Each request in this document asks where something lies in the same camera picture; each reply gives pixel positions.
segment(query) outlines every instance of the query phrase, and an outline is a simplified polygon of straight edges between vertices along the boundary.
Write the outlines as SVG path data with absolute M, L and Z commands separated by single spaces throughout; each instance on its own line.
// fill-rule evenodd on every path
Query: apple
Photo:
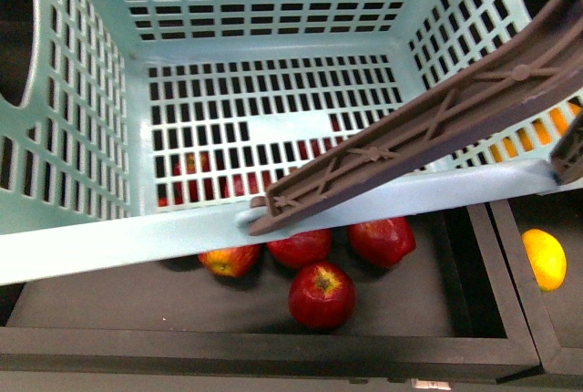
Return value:
M 332 118 L 332 119 L 330 119 L 330 122 L 332 125 L 332 130 L 334 132 L 338 132 L 340 130 L 340 125 L 338 124 L 338 120 Z M 342 137 L 336 137 L 336 142 L 340 143 L 342 141 L 343 141 Z M 330 138 L 323 139 L 322 142 L 324 143 L 324 152 L 327 152 L 328 150 L 330 150 L 332 148 L 332 140 Z M 320 155 L 322 155 L 324 153 L 320 150 L 320 145 L 318 144 L 317 139 L 311 139 L 310 145 L 312 146 L 312 153 L 313 153 L 314 158 L 319 157 Z M 308 147 L 307 147 L 305 141 L 298 141 L 298 150 L 300 152 L 300 159 L 301 160 L 307 160 L 310 158 L 310 156 L 308 154 Z
M 325 260 L 332 247 L 332 230 L 300 232 L 289 239 L 267 242 L 271 255 L 291 269 Z
M 367 262 L 389 269 L 416 247 L 413 230 L 405 217 L 356 223 L 347 227 L 353 250 Z
M 330 262 L 308 264 L 291 282 L 288 307 L 300 324 L 326 330 L 344 324 L 356 306 L 350 276 Z
M 268 171 L 263 171 L 261 173 L 261 178 L 263 179 L 263 188 L 267 189 L 271 184 L 271 176 Z M 247 182 L 249 183 L 249 192 L 250 194 L 257 194 L 259 193 L 259 184 L 257 183 L 257 174 L 256 173 L 247 173 Z M 240 174 L 233 175 L 233 189 L 235 190 L 235 196 L 244 196 L 245 195 L 245 185 L 243 184 L 243 176 Z M 229 198 L 232 194 L 230 192 L 229 184 L 225 184 L 224 189 L 225 198 Z
M 200 262 L 215 275 L 239 278 L 259 260 L 260 244 L 200 253 Z
M 184 201 L 182 200 L 182 198 L 180 196 L 176 196 L 174 198 L 174 204 L 175 205 L 182 205 L 183 203 L 184 203 Z M 160 199 L 158 199 L 158 206 L 159 207 L 168 207 L 169 206 L 168 198 L 160 198 Z
M 208 152 L 201 152 L 200 153 L 200 166 L 201 171 L 210 171 L 210 158 Z M 193 153 L 188 153 L 185 158 L 186 164 L 186 172 L 187 174 L 192 174 L 197 172 L 197 163 L 194 158 Z M 180 162 L 177 162 L 174 165 L 174 169 L 172 171 L 174 176 L 180 176 L 182 174 L 182 168 L 180 167 Z M 178 196 L 184 197 L 182 194 L 182 182 L 176 182 L 174 184 L 174 190 Z M 212 193 L 212 180 L 207 178 L 204 180 L 204 191 L 207 201 L 213 199 Z M 199 201 L 199 189 L 197 187 L 197 181 L 189 181 L 189 197 L 191 202 L 198 202 Z

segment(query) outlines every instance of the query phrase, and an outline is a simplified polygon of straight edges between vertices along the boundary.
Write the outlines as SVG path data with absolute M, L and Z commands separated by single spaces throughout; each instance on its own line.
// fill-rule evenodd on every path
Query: orange fruit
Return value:
M 574 115 L 577 115 L 581 110 L 581 107 L 574 103 L 569 102 L 568 105 L 570 106 L 571 112 L 573 112 Z M 555 125 L 555 128 L 557 128 L 558 135 L 562 136 L 565 132 L 567 132 L 568 123 L 567 120 L 565 119 L 565 116 L 563 115 L 559 108 L 551 109 L 548 115 L 550 116 L 553 125 Z M 541 145 L 546 146 L 548 143 L 552 141 L 550 135 L 548 134 L 547 128 L 545 128 L 545 125 L 543 124 L 541 119 L 536 119 L 533 122 L 533 127 L 535 128 L 538 141 L 540 142 Z M 519 129 L 517 135 L 518 138 L 520 139 L 520 144 L 522 145 L 525 151 L 530 151 L 535 148 L 524 128 Z M 504 149 L 506 150 L 506 153 L 508 154 L 509 158 L 514 158 L 515 156 L 518 155 L 517 148 L 509 137 L 503 138 L 502 143 L 504 144 Z M 492 153 L 495 162 L 503 161 L 503 157 L 495 145 L 490 146 L 490 152 Z
M 548 232 L 538 229 L 522 234 L 522 243 L 540 290 L 557 290 L 567 275 L 567 256 L 561 243 Z

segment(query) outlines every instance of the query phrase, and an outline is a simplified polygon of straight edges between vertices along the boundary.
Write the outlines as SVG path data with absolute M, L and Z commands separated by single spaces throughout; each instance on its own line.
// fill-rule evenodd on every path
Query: light blue basket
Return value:
M 22 104 L 0 98 L 1 233 L 210 205 L 230 214 L 251 176 L 263 192 L 263 179 L 494 51 L 529 17 L 522 0 L 35 0 L 35 22 Z M 557 108 L 574 118 L 567 100 Z M 493 151 L 509 160 L 504 138 L 514 160 L 545 159 L 553 144 L 535 120 L 558 140 L 546 111 L 410 178 L 454 187 L 466 168 L 496 164 Z M 226 197 L 237 176 L 243 194 Z M 432 209 L 415 199 L 397 211 Z

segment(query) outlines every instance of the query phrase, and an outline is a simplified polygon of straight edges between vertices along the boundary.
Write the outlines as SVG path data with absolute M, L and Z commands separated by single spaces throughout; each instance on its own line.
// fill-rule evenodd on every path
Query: lemon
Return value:
M 542 230 L 528 230 L 522 234 L 528 260 L 543 292 L 558 289 L 567 274 L 567 257 L 558 240 Z
M 581 107 L 574 103 L 569 103 L 568 105 L 571 109 L 571 112 L 575 116 L 581 110 Z M 567 120 L 565 119 L 565 116 L 563 115 L 559 108 L 551 109 L 548 115 L 550 116 L 553 125 L 555 125 L 555 128 L 557 128 L 558 135 L 562 136 L 565 132 L 567 132 L 568 123 Z M 552 139 L 548 134 L 547 128 L 545 128 L 545 125 L 543 124 L 541 119 L 535 120 L 533 122 L 533 127 L 535 128 L 538 140 L 540 141 L 540 144 L 542 146 L 546 146 L 548 143 L 551 142 Z M 522 144 L 522 147 L 525 149 L 526 152 L 535 148 L 524 128 L 519 129 L 517 135 L 518 139 L 520 140 L 520 144 Z M 514 143 L 509 137 L 504 137 L 502 139 L 502 143 L 504 144 L 504 149 L 506 150 L 506 153 L 508 154 L 509 158 L 514 158 L 516 155 L 518 155 L 517 148 L 515 147 Z M 490 152 L 492 153 L 495 162 L 503 161 L 502 155 L 500 154 L 500 151 L 496 146 L 494 145 L 490 146 Z

